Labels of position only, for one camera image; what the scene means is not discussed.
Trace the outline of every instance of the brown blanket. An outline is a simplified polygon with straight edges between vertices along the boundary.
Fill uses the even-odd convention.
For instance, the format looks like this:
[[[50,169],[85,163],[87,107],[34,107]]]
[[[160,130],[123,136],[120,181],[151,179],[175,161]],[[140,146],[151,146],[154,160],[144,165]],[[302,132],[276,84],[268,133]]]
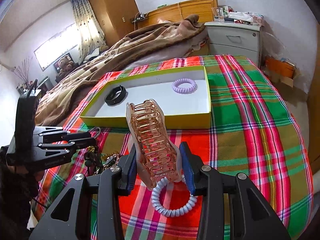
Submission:
[[[100,78],[158,50],[176,45],[201,33],[205,26],[190,15],[179,23],[161,23],[129,33],[99,57],[77,68],[40,101],[36,125],[57,126],[71,114]]]

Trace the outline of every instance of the ceiling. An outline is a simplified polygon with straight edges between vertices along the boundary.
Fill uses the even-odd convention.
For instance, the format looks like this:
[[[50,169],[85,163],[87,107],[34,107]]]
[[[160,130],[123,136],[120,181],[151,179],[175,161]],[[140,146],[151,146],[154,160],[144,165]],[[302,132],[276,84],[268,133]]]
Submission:
[[[0,50],[12,42],[41,15],[67,0],[15,0],[0,23]]]

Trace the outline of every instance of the black bracelet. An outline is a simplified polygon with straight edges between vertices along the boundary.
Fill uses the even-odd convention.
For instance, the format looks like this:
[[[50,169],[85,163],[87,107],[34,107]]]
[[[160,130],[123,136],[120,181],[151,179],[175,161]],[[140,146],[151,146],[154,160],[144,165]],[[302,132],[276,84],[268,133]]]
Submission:
[[[118,86],[110,91],[110,93],[104,98],[104,101],[108,104],[108,106],[114,106],[116,104],[119,104],[127,94],[127,91],[123,86]]]

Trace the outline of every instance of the red plaid cloth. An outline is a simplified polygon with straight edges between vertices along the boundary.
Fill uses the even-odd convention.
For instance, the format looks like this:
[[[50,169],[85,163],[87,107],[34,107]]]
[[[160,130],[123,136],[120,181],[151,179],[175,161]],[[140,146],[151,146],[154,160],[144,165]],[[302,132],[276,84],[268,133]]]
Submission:
[[[312,176],[308,155],[294,118],[276,89],[254,64],[241,56],[178,58],[133,70],[107,73],[71,114],[64,128],[72,132],[88,127],[79,118],[93,96],[109,81],[160,69],[202,65],[206,67],[212,101],[212,127],[207,130],[169,130],[177,146],[186,141],[191,152],[219,172],[246,173],[270,202],[292,238],[301,234],[310,217]],[[99,150],[128,154],[128,129],[103,128]],[[50,205],[77,173],[86,173],[84,150],[69,164],[50,169],[41,182],[38,201]],[[169,209],[180,208],[189,198],[186,186],[169,184],[160,201]],[[126,239],[195,239],[201,198],[191,212],[167,218],[154,210],[151,192],[137,178],[129,197],[120,197],[120,211]],[[44,209],[32,203],[39,219]],[[225,239],[229,239],[228,200],[225,199]],[[92,222],[92,238],[96,223]]]

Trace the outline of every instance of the curtain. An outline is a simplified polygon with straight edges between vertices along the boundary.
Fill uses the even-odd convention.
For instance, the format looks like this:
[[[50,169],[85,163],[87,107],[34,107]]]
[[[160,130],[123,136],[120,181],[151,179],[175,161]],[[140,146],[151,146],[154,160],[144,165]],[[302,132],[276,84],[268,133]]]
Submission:
[[[81,64],[96,48],[105,45],[104,33],[88,0],[71,0],[73,16],[80,32],[79,54]]]

